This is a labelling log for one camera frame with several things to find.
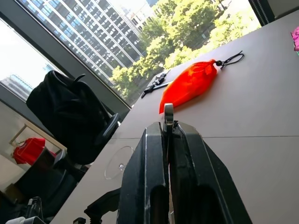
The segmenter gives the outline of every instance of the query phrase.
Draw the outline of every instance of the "glass window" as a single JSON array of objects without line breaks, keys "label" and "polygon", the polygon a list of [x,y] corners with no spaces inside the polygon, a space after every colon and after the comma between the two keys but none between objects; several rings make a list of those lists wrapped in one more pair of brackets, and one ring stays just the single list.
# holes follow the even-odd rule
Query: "glass window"
[{"label": "glass window", "polygon": [[260,27],[248,0],[18,1],[130,105],[164,69]]},{"label": "glass window", "polygon": [[59,70],[2,20],[0,33],[0,84],[26,101],[49,71]]}]

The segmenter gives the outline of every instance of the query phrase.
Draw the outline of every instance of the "gray table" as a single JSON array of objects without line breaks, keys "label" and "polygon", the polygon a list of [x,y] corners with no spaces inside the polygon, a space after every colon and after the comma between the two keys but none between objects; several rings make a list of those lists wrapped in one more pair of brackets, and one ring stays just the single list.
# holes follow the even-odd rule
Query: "gray table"
[{"label": "gray table", "polygon": [[[175,109],[175,119],[195,126],[226,164],[255,224],[299,220],[299,57],[290,37],[296,26],[299,11],[193,60],[225,60],[240,50],[246,55],[219,73],[204,98]],[[173,69],[166,81],[191,63]],[[86,217],[89,204],[121,186],[121,175],[104,178],[106,166],[120,148],[135,148],[146,126],[162,121],[162,92],[137,101],[53,224]],[[105,215],[103,224],[114,224],[116,214]]]}]

